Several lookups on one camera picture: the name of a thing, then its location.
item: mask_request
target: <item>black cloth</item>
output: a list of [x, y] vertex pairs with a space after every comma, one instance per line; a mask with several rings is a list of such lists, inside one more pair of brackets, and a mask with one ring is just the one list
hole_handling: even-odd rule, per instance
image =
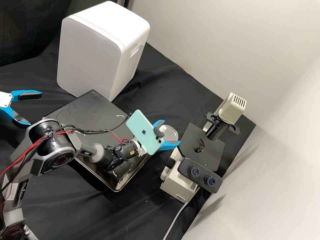
[[55, 36], [70, 0], [1, 0], [0, 66], [39, 55]]
[[[72, 101], [56, 82], [58, 39], [38, 57], [0, 68], [0, 90], [35, 89], [42, 99], [12, 107], [31, 123]], [[222, 99], [179, 66], [146, 45], [132, 81], [113, 101], [124, 112], [140, 109], [151, 121], [165, 119], [181, 137], [189, 122], [202, 127], [204, 114]], [[253, 130], [242, 116], [241, 135], [225, 132], [225, 151], [218, 173], [222, 175]], [[24, 137], [0, 116], [1, 170]], [[41, 177], [33, 177], [22, 204], [24, 217], [37, 237], [53, 239], [162, 239], [182, 204], [159, 189], [160, 174], [170, 151], [155, 154], [118, 193], [112, 192], [76, 162]], [[178, 218], [168, 239], [181, 239], [208, 198], [200, 189]]]

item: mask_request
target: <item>white plastic container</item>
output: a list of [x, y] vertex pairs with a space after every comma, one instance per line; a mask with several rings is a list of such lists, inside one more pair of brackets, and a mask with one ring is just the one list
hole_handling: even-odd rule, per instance
[[112, 101], [133, 78], [149, 30], [146, 20], [111, 1], [64, 18], [59, 86], [76, 97], [94, 89]]

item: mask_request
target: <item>white wall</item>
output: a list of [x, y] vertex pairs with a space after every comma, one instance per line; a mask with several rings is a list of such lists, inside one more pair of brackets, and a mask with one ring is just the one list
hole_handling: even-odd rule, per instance
[[320, 239], [320, 59], [253, 130], [183, 240]]
[[130, 0], [148, 43], [257, 123], [320, 55], [319, 0]]

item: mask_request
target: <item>mint green smartphone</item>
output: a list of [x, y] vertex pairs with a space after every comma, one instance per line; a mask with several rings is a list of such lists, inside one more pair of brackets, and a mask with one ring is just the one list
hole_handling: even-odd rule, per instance
[[153, 155], [163, 145], [163, 138], [157, 137], [152, 124], [140, 110], [132, 114], [126, 125], [149, 155]]

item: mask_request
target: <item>red wire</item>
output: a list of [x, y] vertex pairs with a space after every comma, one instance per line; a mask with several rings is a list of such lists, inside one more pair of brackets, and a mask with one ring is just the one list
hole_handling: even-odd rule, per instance
[[[69, 133], [69, 132], [72, 132], [73, 129], [71, 130], [68, 130], [68, 131], [60, 131], [60, 132], [57, 132], [57, 135], [60, 135], [60, 134], [64, 134], [64, 133]], [[10, 164], [1, 174], [0, 174], [0, 178], [11, 168], [13, 167], [14, 165], [16, 165], [18, 162], [20, 162], [22, 160], [22, 158], [24, 158], [26, 156], [26, 154], [31, 150], [33, 149], [35, 146], [37, 146], [41, 140], [43, 138], [45, 138], [46, 136], [43, 136], [41, 137], [38, 141], [36, 141], [34, 144], [32, 144], [26, 151], [24, 151], [12, 164]]]
[[115, 134], [114, 132], [112, 132], [112, 131], [109, 131], [109, 132], [111, 132], [111, 133], [115, 136], [115, 138], [116, 138], [120, 143], [124, 144], [124, 142], [121, 141], [121, 139], [118, 137], [118, 135], [116, 135], [116, 134]]
[[[73, 129], [71, 130], [68, 130], [68, 131], [60, 131], [60, 132], [57, 132], [57, 135], [60, 135], [60, 134], [65, 134], [65, 133], [69, 133], [69, 132], [72, 132]], [[10, 164], [1, 174], [0, 174], [0, 178], [11, 168], [13, 167], [14, 165], [16, 165], [17, 163], [20, 162], [20, 165], [16, 168], [15, 172], [19, 169], [19, 167], [22, 165], [25, 157], [26, 157], [26, 154], [31, 150], [33, 149], [35, 146], [37, 146], [41, 140], [43, 138], [45, 138], [46, 136], [43, 136], [41, 137], [40, 139], [38, 139], [34, 144], [32, 144], [27, 150], [25, 150], [12, 164]], [[10, 185], [10, 193], [8, 195], [8, 197], [3, 201], [3, 203], [1, 203], [0, 205], [0, 208], [2, 207], [2, 205], [5, 203], [5, 201], [9, 198], [9, 196], [11, 195], [11, 190], [12, 190], [12, 184]]]

